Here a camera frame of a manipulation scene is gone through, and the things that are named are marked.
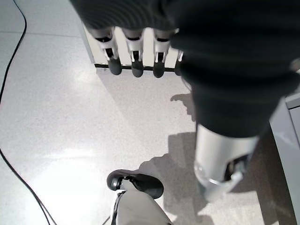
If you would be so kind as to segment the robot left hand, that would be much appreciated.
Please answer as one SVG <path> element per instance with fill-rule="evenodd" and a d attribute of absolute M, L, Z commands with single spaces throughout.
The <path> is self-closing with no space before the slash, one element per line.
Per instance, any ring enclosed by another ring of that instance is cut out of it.
<path fill-rule="evenodd" d="M 243 178 L 250 155 L 280 99 L 300 76 L 297 0 L 73 0 L 94 38 L 103 29 L 176 30 L 181 76 L 195 105 L 194 171 L 215 201 Z"/>

